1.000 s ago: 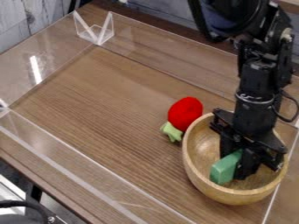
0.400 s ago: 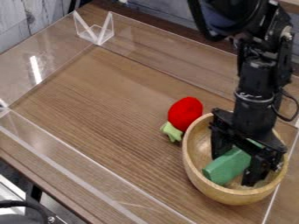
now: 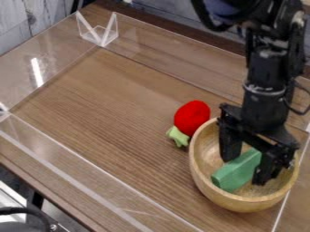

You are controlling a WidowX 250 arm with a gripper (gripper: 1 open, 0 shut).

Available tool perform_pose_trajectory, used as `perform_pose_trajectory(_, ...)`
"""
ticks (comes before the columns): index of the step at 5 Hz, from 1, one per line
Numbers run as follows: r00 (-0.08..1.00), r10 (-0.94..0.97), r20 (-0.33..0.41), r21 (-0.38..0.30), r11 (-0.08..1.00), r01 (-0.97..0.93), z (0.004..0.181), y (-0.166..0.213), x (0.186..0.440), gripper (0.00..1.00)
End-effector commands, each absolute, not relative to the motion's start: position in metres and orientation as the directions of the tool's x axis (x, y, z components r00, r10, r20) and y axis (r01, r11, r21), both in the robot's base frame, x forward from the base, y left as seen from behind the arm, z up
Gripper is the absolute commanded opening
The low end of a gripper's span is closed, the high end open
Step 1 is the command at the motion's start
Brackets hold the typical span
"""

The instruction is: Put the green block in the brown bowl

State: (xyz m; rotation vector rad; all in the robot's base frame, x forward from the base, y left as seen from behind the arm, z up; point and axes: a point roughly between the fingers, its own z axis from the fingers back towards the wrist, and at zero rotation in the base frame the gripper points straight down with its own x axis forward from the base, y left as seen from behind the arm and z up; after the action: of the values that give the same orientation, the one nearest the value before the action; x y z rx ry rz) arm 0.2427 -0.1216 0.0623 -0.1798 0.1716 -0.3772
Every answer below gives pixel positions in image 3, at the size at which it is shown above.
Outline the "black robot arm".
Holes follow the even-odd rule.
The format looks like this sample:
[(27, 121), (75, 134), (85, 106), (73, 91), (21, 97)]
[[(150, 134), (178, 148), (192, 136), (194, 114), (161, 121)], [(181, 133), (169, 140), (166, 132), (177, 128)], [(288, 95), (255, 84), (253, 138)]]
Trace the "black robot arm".
[(252, 183), (264, 186), (292, 165), (300, 142), (288, 132), (297, 78), (305, 67), (307, 18), (303, 0), (190, 0), (204, 25), (214, 32), (237, 26), (245, 35), (248, 78), (241, 106), (221, 105), (220, 144), (225, 162), (248, 143), (263, 152)]

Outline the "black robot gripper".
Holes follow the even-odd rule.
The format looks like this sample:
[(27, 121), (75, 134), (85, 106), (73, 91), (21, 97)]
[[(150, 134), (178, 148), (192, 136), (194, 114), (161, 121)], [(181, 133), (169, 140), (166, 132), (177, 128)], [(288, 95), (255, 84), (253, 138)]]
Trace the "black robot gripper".
[(283, 169), (292, 166), (300, 142), (289, 133), (285, 123), (289, 118), (292, 87), (264, 88), (244, 85), (241, 106), (222, 103), (220, 126), (220, 150), (224, 162), (241, 154), (242, 143), (248, 142), (263, 150), (263, 159), (255, 169), (252, 183), (264, 186), (279, 177)]

